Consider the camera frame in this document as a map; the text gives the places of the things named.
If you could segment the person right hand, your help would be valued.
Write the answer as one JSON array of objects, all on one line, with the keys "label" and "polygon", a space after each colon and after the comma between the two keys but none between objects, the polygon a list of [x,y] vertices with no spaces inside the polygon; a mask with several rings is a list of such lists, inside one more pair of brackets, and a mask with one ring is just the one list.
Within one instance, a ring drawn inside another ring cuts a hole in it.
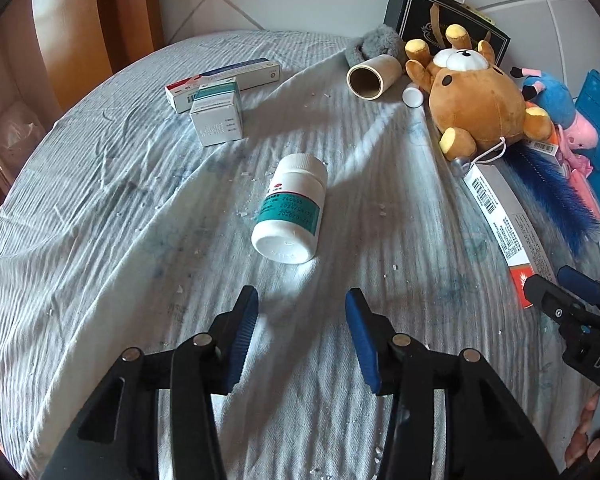
[{"label": "person right hand", "polygon": [[598,402],[600,402],[600,389],[588,399],[588,402],[582,408],[579,425],[574,430],[566,448],[565,464],[567,467],[571,467],[582,456],[592,462],[600,452],[600,439],[591,440],[588,437]]}]

